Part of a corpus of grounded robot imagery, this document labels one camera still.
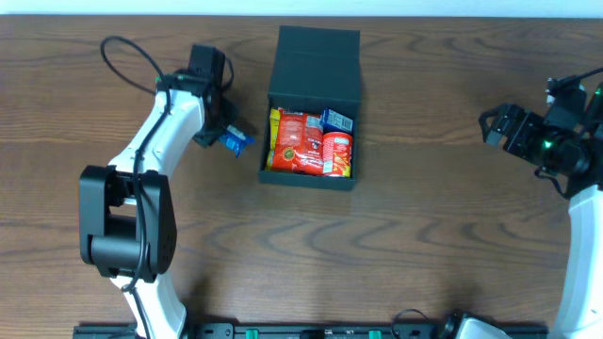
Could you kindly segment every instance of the robotic arm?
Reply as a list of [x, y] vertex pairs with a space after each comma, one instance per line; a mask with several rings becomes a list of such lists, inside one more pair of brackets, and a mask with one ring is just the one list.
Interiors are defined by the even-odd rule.
[[[232, 82], [222, 84], [225, 62], [230, 65], [216, 48], [193, 46], [187, 69], [157, 78], [155, 105], [125, 150], [107, 167], [87, 166], [80, 177], [81, 256], [124, 292], [139, 337], [177, 339], [185, 327], [187, 311], [168, 272], [177, 236], [169, 180], [191, 139], [210, 146], [232, 130], [236, 111], [221, 97]], [[137, 198], [143, 208], [135, 218], [114, 213]], [[133, 281], [137, 275], [141, 280]]]
[[[593, 73], [549, 79], [551, 105], [544, 117], [509, 104], [480, 116], [485, 143], [496, 146], [506, 137], [503, 150], [538, 166], [534, 174], [569, 200], [572, 239], [553, 339], [603, 335], [603, 83], [586, 110], [579, 84]], [[557, 174], [567, 177], [565, 191]]]

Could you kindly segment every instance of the food package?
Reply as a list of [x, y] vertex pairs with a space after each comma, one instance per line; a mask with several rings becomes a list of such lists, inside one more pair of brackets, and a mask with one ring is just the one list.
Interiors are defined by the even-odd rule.
[[342, 132], [331, 132], [324, 135], [322, 173], [325, 176], [350, 178], [352, 141], [349, 134]]
[[247, 145], [253, 144], [254, 139], [239, 131], [233, 125], [228, 125], [218, 141], [235, 152], [235, 157], [238, 157]]
[[325, 134], [331, 132], [343, 132], [351, 134], [353, 120], [344, 116], [343, 114], [333, 111], [332, 109], [325, 108], [320, 116], [320, 125], [322, 126], [322, 131]]
[[267, 170], [322, 174], [320, 115], [283, 108], [270, 111]]

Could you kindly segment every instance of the black motor joint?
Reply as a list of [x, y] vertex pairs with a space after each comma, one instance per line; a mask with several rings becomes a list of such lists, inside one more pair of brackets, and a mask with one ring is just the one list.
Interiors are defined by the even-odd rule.
[[[504, 104], [479, 118], [483, 142], [497, 146], [505, 137], [502, 149], [537, 166], [536, 176], [553, 182], [566, 199], [603, 182], [603, 83], [586, 105], [583, 77], [549, 79], [547, 93], [554, 100], [543, 117]], [[554, 178], [558, 174], [567, 177], [565, 191]]]
[[[223, 82], [224, 68], [228, 66], [230, 78]], [[222, 97], [234, 80], [232, 62], [213, 46], [193, 45], [188, 67], [166, 74], [166, 82], [157, 78], [157, 89], [178, 89], [192, 93], [204, 101], [204, 127], [193, 138], [201, 146], [211, 146], [236, 120], [236, 108]]]
[[[147, 241], [140, 277], [152, 283], [157, 274], [168, 270], [176, 245], [176, 223], [171, 203], [169, 179], [149, 170], [139, 176], [144, 184]], [[117, 207], [132, 198], [131, 176], [113, 166], [87, 166], [79, 180], [80, 254], [85, 263], [95, 265], [101, 276], [131, 275], [139, 260], [140, 234], [137, 218], [119, 215]]]

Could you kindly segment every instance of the small blue package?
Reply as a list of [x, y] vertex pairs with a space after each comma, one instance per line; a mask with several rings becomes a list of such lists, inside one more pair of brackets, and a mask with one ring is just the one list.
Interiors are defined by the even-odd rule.
[[241, 155], [245, 146], [253, 144], [254, 142], [253, 137], [247, 136], [233, 125], [226, 127], [226, 132], [220, 136], [219, 141], [224, 146], [233, 150], [233, 152], [235, 152], [235, 157]]
[[332, 109], [325, 108], [320, 116], [320, 125], [324, 133], [343, 132], [351, 134], [353, 120]]

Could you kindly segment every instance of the green connector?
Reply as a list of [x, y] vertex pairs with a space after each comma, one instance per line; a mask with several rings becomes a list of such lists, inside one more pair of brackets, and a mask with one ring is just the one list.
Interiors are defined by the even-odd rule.
[[260, 336], [260, 331], [258, 330], [246, 330], [245, 331], [245, 339], [257, 339]]
[[381, 331], [369, 331], [368, 339], [381, 339]]

